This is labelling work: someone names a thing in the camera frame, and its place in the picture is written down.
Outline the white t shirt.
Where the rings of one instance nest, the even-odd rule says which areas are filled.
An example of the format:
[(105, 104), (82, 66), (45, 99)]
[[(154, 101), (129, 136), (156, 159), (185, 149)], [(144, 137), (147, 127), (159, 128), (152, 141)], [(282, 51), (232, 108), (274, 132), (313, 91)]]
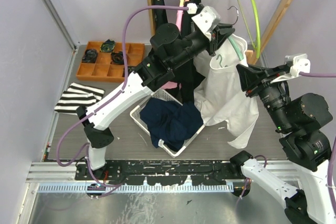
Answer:
[[(236, 35), (232, 37), (244, 54), (247, 41)], [(205, 77), (194, 90), (194, 104), (204, 124), (212, 126), (226, 122), (228, 131), (235, 137), (229, 142), (230, 146), (245, 148), (259, 117), (257, 100), (242, 92), (236, 70), (238, 64), (246, 66), (247, 60), (238, 59), (228, 39), (215, 56), (204, 51), (193, 60), (196, 71)]]

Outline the lime green hanger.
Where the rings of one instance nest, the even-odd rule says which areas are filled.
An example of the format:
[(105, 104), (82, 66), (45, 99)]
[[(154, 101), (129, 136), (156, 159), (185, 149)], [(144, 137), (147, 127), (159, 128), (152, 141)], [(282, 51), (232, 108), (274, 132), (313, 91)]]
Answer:
[(248, 34), (248, 37), (250, 39), (252, 48), (254, 49), (254, 53), (255, 53), (255, 58), (256, 60), (258, 60), (260, 58), (260, 54), (261, 54), (261, 32), (260, 32), (260, 22), (259, 22), (259, 14), (258, 14), (258, 8), (257, 8), (257, 4), (255, 0), (250, 0), (250, 4), (251, 4), (251, 9), (253, 12), (253, 17), (254, 17), (254, 23), (255, 23), (255, 38), (252, 38), (250, 29), (249, 29), (249, 25), (247, 22), (247, 19), (245, 17), (244, 11), (243, 11), (243, 6), (240, 0), (236, 0), (240, 13), (242, 15), (243, 21), (244, 21), (244, 25)]

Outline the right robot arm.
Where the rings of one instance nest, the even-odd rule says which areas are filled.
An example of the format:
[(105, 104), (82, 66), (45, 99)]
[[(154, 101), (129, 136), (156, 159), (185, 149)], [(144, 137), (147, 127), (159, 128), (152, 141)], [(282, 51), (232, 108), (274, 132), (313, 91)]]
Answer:
[(292, 223), (335, 223), (335, 150), (321, 132), (332, 115), (323, 96), (306, 93), (291, 99), (287, 84), (290, 79), (309, 74), (308, 57), (287, 56), (283, 65), (255, 67), (246, 61), (243, 39), (221, 34), (213, 40), (211, 74), (222, 74), (226, 88), (213, 95), (213, 115), (208, 122), (226, 121), (236, 137), (231, 146), (242, 150), (256, 124), (256, 101), (260, 99), (281, 134), (279, 142), (294, 164), (302, 188), (287, 186), (245, 151), (230, 160), (232, 176), (250, 178), (263, 187), (281, 203)]

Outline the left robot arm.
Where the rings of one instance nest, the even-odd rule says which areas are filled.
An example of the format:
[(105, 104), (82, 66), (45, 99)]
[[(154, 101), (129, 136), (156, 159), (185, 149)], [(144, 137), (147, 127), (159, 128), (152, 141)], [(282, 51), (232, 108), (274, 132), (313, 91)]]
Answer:
[(101, 101), (88, 108), (80, 106), (76, 109), (89, 144), (87, 175), (99, 180), (105, 174), (106, 149), (114, 140), (109, 126), (114, 119), (141, 98), (173, 80), (177, 70), (201, 52), (207, 51), (213, 56), (234, 31), (231, 25), (220, 23), (206, 32), (196, 26), (194, 32), (181, 37), (175, 24), (161, 25), (150, 39), (153, 55), (145, 57), (124, 82)]

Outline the mint green hanger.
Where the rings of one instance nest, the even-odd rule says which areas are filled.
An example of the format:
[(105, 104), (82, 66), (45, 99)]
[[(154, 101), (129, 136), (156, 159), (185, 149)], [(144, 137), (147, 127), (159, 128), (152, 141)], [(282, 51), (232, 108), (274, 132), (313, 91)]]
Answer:
[[(232, 23), (232, 25), (235, 25), (235, 24), (237, 23), (238, 19), (239, 19), (239, 10), (238, 10), (238, 8), (237, 8), (236, 6), (234, 6), (234, 5), (230, 6), (227, 10), (230, 10), (230, 9), (232, 9), (232, 8), (234, 8), (234, 9), (236, 10), (236, 20)], [(239, 47), (237, 46), (237, 44), (235, 43), (233, 37), (232, 37), (232, 36), (229, 36), (227, 39), (228, 39), (228, 41), (230, 42), (231, 46), (233, 47), (233, 49), (234, 49), (234, 51), (235, 51), (235, 53), (236, 53), (238, 59), (239, 59), (240, 61), (242, 61), (242, 60), (244, 59), (244, 56), (243, 56), (243, 54), (242, 54), (240, 48), (239, 48)]]

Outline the navy blue t shirt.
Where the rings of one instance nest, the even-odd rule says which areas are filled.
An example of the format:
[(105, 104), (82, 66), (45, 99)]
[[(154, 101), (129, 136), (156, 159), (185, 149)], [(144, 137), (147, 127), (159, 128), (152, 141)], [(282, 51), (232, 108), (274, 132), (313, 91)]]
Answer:
[(162, 140), (175, 152), (203, 125), (201, 113), (193, 102), (180, 105), (157, 98), (148, 100), (140, 112), (140, 119), (147, 125), (154, 147), (158, 148)]

